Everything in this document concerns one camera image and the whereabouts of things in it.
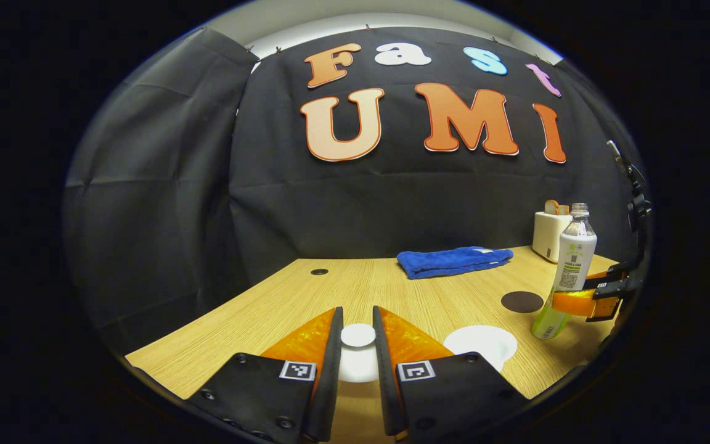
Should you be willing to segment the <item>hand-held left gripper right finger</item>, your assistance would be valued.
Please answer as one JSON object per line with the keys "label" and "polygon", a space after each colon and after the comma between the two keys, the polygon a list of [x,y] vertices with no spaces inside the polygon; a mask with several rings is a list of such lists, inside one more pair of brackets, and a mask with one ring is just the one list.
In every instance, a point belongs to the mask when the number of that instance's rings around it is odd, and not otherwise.
{"label": "hand-held left gripper right finger", "polygon": [[384,432],[397,443],[492,442],[530,405],[476,351],[455,353],[373,306]]}

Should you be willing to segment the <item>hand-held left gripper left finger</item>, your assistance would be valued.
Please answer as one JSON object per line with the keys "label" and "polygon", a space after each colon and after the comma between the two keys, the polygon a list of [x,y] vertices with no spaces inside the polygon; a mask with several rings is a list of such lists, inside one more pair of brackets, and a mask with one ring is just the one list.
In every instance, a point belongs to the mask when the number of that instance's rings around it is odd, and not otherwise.
{"label": "hand-held left gripper left finger", "polygon": [[236,352],[186,405],[256,443],[319,443],[332,436],[343,309],[333,307],[258,355]]}

